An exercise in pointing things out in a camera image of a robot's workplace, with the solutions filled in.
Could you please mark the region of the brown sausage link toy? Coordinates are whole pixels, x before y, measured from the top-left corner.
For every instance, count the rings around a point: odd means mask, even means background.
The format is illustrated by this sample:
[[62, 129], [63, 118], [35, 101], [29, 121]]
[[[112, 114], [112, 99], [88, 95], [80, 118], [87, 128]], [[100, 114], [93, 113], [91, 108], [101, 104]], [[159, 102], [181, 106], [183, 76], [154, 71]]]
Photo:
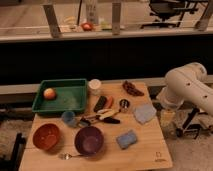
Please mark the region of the brown sausage link toy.
[[132, 96], [143, 96], [144, 93], [138, 90], [135, 85], [129, 81], [124, 81], [122, 84], [123, 89]]

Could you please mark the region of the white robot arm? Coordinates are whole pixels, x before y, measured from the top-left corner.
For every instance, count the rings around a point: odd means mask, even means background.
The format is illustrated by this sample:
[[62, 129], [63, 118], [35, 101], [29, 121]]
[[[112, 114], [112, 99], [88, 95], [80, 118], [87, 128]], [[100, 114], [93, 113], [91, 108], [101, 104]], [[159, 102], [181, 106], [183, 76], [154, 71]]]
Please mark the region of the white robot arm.
[[213, 89], [203, 83], [206, 68], [192, 62], [168, 71], [165, 84], [157, 100], [165, 109], [177, 110], [184, 101], [190, 101], [213, 117]]

